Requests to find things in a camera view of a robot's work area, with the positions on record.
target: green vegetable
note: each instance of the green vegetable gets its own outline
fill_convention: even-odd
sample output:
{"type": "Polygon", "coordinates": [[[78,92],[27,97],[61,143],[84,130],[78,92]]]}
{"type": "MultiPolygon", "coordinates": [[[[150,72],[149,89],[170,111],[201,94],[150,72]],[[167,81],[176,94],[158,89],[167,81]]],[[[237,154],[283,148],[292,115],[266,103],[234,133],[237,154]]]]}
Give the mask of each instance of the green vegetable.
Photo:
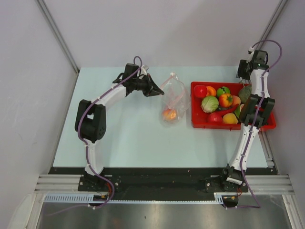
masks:
{"type": "Polygon", "coordinates": [[[217,89],[217,97],[219,98],[222,94],[230,94],[230,89],[227,87],[220,87],[217,89]]]}
{"type": "Polygon", "coordinates": [[[239,91],[238,97],[240,98],[242,104],[246,103],[247,99],[251,94],[251,90],[252,90],[251,85],[248,85],[239,91]]]}
{"type": "Polygon", "coordinates": [[[234,114],[236,115],[237,118],[239,118],[239,115],[240,115],[240,111],[242,110],[243,108],[243,104],[240,104],[237,109],[234,111],[234,114]]]}
{"type": "Polygon", "coordinates": [[[218,99],[214,96],[207,96],[201,102],[201,108],[206,113],[214,112],[219,105],[218,99]]]}

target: toy fruit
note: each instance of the toy fruit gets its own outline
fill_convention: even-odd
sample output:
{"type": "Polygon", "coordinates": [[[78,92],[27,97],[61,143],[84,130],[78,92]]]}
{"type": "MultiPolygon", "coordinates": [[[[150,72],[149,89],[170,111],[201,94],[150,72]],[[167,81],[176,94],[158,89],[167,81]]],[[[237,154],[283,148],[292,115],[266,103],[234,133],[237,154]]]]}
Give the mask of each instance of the toy fruit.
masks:
{"type": "Polygon", "coordinates": [[[222,123],[223,118],[218,113],[210,113],[208,116],[208,123],[222,123]]]}
{"type": "Polygon", "coordinates": [[[238,93],[238,97],[240,98],[242,104],[245,104],[247,102],[247,99],[249,98],[250,94],[251,94],[251,85],[248,85],[242,89],[240,89],[239,93],[238,93]]]}
{"type": "Polygon", "coordinates": [[[231,94],[225,93],[219,97],[219,105],[222,107],[229,107],[233,103],[233,98],[231,94]]]}
{"type": "Polygon", "coordinates": [[[194,95],[197,98],[203,99],[206,97],[208,89],[204,85],[197,85],[194,87],[194,95]]]}
{"type": "Polygon", "coordinates": [[[220,87],[217,89],[217,97],[219,98],[222,94],[230,94],[230,89],[227,87],[220,87]]]}
{"type": "Polygon", "coordinates": [[[238,120],[233,113],[229,113],[229,114],[224,115],[223,123],[225,123],[225,124],[237,124],[238,120]]]}
{"type": "Polygon", "coordinates": [[[232,95],[232,98],[233,98],[232,106],[235,106],[236,104],[240,105],[241,100],[240,100],[240,98],[238,96],[232,95]]]}
{"type": "Polygon", "coordinates": [[[227,108],[226,110],[220,110],[220,111],[215,111],[214,113],[217,113],[218,115],[220,115],[221,117],[228,114],[228,113],[232,113],[237,109],[238,105],[236,104],[235,106],[231,107],[231,108],[227,108]]]}
{"type": "Polygon", "coordinates": [[[215,88],[213,88],[211,86],[207,86],[206,89],[208,89],[208,93],[206,94],[206,96],[214,96],[214,97],[216,97],[216,90],[215,90],[215,88]]]}
{"type": "Polygon", "coordinates": [[[214,96],[207,96],[201,102],[201,108],[206,113],[214,112],[219,106],[218,99],[214,96]]]}
{"type": "Polygon", "coordinates": [[[243,104],[239,105],[236,110],[234,111],[234,114],[236,115],[237,118],[239,118],[239,115],[240,115],[240,111],[242,110],[243,108],[243,104]]]}
{"type": "Polygon", "coordinates": [[[162,112],[162,115],[165,121],[173,121],[177,118],[177,112],[175,109],[167,108],[162,112]]]}

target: red bell pepper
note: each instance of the red bell pepper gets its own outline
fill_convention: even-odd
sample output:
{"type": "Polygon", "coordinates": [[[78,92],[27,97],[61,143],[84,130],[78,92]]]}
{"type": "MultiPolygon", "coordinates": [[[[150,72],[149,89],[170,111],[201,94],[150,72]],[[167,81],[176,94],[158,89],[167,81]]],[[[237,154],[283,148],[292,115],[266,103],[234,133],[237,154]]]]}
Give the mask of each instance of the red bell pepper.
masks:
{"type": "Polygon", "coordinates": [[[217,113],[217,114],[219,114],[222,117],[222,116],[224,116],[224,115],[226,115],[228,113],[233,113],[237,109],[238,106],[239,105],[236,104],[232,108],[229,108],[229,109],[226,109],[226,110],[223,110],[223,111],[215,111],[214,113],[217,113]]]}

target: yellow fruit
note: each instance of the yellow fruit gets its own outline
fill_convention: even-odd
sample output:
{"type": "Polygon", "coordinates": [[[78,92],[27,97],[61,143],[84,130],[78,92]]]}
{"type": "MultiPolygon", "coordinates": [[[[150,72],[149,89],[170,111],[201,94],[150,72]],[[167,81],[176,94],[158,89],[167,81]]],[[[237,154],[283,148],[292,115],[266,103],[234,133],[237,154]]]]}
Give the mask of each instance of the yellow fruit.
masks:
{"type": "Polygon", "coordinates": [[[223,123],[225,124],[237,124],[238,120],[233,113],[225,114],[223,116],[223,123]]]}

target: metal floor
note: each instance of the metal floor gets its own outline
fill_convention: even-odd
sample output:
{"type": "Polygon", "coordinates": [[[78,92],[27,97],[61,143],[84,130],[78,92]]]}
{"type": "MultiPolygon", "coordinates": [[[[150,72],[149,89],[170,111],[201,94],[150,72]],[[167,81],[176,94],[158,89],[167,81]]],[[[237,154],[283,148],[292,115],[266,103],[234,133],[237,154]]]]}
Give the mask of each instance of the metal floor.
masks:
{"type": "MultiPolygon", "coordinates": [[[[44,203],[37,229],[291,229],[282,196],[258,196],[261,209],[229,209],[202,204],[108,204],[92,210],[44,203]]],[[[241,196],[239,205],[254,204],[241,196]]]]}

